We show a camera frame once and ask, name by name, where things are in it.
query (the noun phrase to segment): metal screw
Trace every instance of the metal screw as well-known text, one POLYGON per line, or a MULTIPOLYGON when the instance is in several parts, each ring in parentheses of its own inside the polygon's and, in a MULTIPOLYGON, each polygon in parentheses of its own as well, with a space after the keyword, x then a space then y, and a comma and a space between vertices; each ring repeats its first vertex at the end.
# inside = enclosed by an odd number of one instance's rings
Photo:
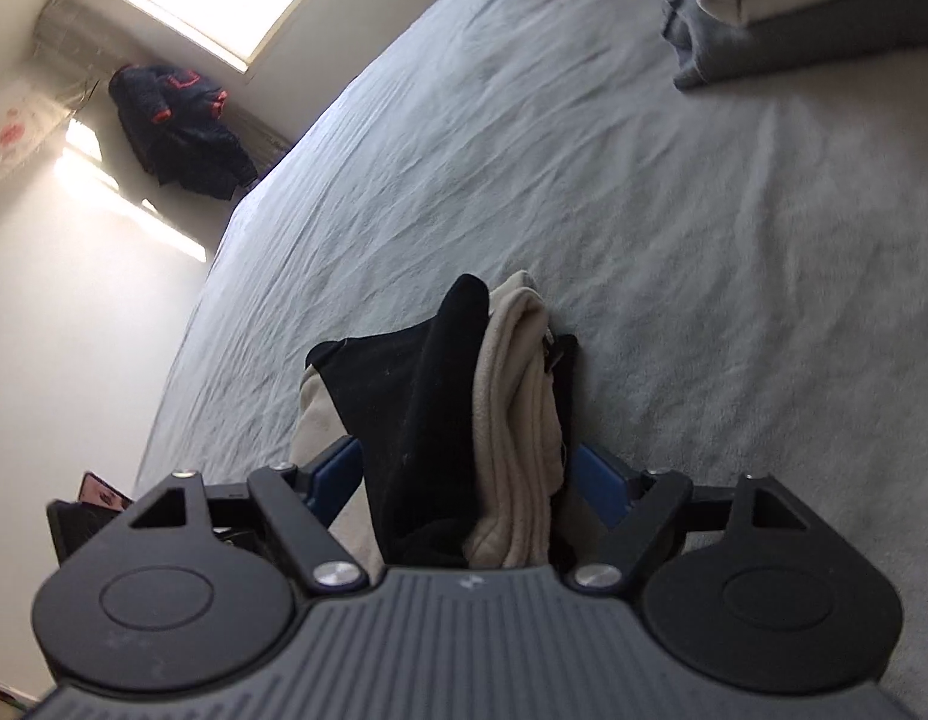
POLYGON ((614 584, 621 581, 621 578, 619 568, 603 562, 582 565, 574 572, 574 581, 582 587, 590 587, 591 589, 605 589, 605 587, 614 586, 614 584))
POLYGON ((342 587, 360 579, 360 569, 352 562, 331 560, 314 569, 314 579, 325 587, 342 587))

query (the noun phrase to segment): gray blanket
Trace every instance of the gray blanket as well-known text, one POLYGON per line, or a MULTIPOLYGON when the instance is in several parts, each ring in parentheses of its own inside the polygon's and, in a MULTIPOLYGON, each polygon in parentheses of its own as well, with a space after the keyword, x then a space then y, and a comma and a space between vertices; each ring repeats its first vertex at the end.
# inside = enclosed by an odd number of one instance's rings
POLYGON ((288 456, 304 355, 537 280, 578 436, 773 473, 905 605, 928 709, 928 52, 682 95, 662 0, 441 0, 237 209, 137 480, 288 456))
POLYGON ((747 26, 720 22, 696 0, 670 0, 666 9, 678 89, 928 47, 928 0, 835 0, 747 26))

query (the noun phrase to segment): sunlight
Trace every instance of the sunlight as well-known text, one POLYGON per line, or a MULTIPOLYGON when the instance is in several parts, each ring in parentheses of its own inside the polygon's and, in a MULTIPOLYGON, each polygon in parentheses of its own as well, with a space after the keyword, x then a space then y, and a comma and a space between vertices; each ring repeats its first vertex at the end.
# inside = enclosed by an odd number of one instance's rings
POLYGON ((140 229, 155 240, 171 245, 171 247, 184 252, 184 254, 193 257, 198 262, 208 261, 206 251, 198 242, 175 230, 154 214, 148 213, 148 209, 155 211, 152 203, 144 200, 147 207, 142 208, 117 194, 119 186, 117 186, 117 182, 113 177, 101 170, 100 167, 88 162, 88 159, 83 154, 66 148, 61 158, 55 162, 54 174, 64 185, 64 189, 67 189, 77 199, 133 220, 140 229))
POLYGON ((149 15, 152 19, 157 19, 160 23, 163 23, 166 26, 169 26, 179 35, 184 36, 187 40, 192 43, 196 43, 206 52, 211 52, 214 56, 220 59, 222 62, 227 62, 232 68, 237 70, 239 73, 246 73, 248 70, 248 64, 240 57, 235 56, 232 52, 229 52, 225 47, 219 46, 216 42, 212 41, 211 38, 208 38, 205 34, 201 33, 199 30, 195 29, 193 26, 179 19, 173 13, 168 10, 165 10, 159 5, 155 5, 150 0, 123 0, 129 2, 129 4, 134 5, 137 9, 143 11, 149 15))
POLYGON ((101 145, 97 142, 97 136, 91 127, 81 124, 77 119, 71 119, 67 124, 67 143, 70 143, 78 151, 83 151, 91 159, 101 161, 101 145))

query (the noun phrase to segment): dark puffer jacket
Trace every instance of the dark puffer jacket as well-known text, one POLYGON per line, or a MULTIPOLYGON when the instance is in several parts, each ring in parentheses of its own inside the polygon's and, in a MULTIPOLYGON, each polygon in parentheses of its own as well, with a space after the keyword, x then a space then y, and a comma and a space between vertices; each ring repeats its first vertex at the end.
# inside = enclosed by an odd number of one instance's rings
POLYGON ((121 68, 110 97, 134 154, 161 186, 227 200, 258 177, 237 136, 218 121, 227 92, 192 70, 169 65, 121 68))

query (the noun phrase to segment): round pad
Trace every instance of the round pad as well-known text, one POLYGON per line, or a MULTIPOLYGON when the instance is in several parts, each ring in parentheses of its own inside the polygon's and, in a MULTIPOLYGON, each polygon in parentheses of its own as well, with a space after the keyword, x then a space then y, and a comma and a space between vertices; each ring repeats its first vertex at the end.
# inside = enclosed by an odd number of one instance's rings
POLYGON ((169 631, 211 608, 214 589, 184 568, 138 568, 105 587, 101 605, 115 623, 139 631, 169 631))
POLYGON ((648 630, 679 661, 744 690, 878 679, 901 631, 894 588, 775 480, 740 483, 738 495, 720 542, 651 576, 648 630))
POLYGON ((35 598, 34 633, 58 679, 191 690, 252 664, 288 627, 294 601, 277 568, 218 541, 209 521, 141 527, 145 517, 118 517, 35 598))

